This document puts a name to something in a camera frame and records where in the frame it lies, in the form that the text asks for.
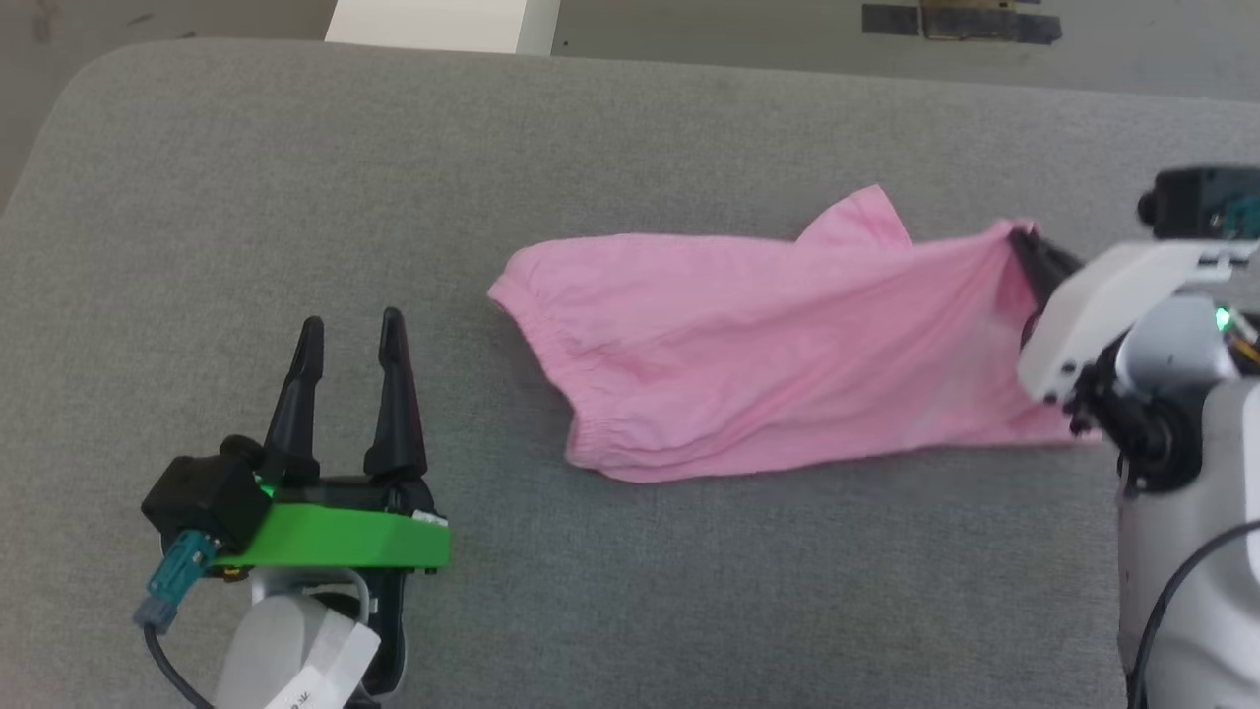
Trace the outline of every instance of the pink cloth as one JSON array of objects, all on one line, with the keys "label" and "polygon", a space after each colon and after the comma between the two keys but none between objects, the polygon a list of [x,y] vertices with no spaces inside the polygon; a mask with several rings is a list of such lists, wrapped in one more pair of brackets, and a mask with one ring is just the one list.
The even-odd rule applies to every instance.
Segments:
[{"label": "pink cloth", "polygon": [[795,243],[630,233],[515,253],[490,297],[573,406],[567,458],[630,482],[929,446],[1072,441],[1016,379],[1012,222],[911,247],[878,186]]}]

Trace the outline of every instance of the gray couch cushion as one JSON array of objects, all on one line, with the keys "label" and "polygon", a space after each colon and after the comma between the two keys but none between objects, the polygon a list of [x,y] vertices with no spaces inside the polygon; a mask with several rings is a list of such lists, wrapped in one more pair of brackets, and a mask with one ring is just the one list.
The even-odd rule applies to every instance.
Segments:
[{"label": "gray couch cushion", "polygon": [[[1032,215],[1140,238],[1162,166],[1260,160],[1239,103],[229,40],[87,68],[0,220],[0,686],[175,695],[130,616],[168,461],[261,437],[328,324],[316,453],[359,470],[381,310],[407,314],[454,563],[410,587],[398,705],[1116,705],[1111,453],[927,451],[635,487],[485,288],[517,248],[625,229],[795,235],[878,181],[916,239]],[[1260,295],[1237,286],[1235,295]],[[209,693],[247,606],[166,645]]]}]

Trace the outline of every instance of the teal connector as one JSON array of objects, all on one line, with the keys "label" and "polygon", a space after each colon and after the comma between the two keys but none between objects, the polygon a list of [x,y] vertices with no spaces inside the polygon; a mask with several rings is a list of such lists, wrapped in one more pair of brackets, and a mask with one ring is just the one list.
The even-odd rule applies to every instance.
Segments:
[{"label": "teal connector", "polygon": [[165,635],[175,621],[179,603],[188,589],[210,568],[217,553],[214,540],[197,530],[184,530],[170,545],[166,557],[149,579],[149,598],[131,617],[140,627],[152,626],[158,635]]}]

